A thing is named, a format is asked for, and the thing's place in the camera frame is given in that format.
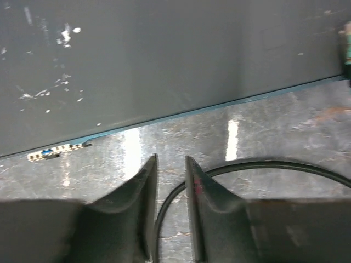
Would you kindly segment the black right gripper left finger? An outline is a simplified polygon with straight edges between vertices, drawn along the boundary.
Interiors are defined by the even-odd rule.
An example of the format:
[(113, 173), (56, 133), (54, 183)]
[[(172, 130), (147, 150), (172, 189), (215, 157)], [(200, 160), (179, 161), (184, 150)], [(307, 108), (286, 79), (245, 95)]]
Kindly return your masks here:
[(147, 262), (152, 252), (158, 156), (91, 204), (1, 202), (1, 262)]

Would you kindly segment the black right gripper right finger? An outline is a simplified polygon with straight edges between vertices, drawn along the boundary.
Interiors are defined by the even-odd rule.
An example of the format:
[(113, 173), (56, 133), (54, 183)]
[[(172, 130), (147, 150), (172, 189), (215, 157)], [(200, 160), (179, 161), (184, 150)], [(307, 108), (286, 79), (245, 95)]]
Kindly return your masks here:
[(296, 169), (350, 180), (309, 165), (232, 163), (205, 172), (187, 157), (186, 191), (195, 262), (350, 262), (350, 199), (244, 199), (214, 180), (237, 170)]

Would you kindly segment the dark grey network switch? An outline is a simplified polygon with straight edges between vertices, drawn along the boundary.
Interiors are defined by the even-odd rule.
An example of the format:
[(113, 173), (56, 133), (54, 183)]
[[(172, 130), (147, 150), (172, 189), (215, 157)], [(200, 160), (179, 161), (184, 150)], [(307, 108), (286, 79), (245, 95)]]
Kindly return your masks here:
[(338, 76), (350, 1), (1, 1), (1, 156)]

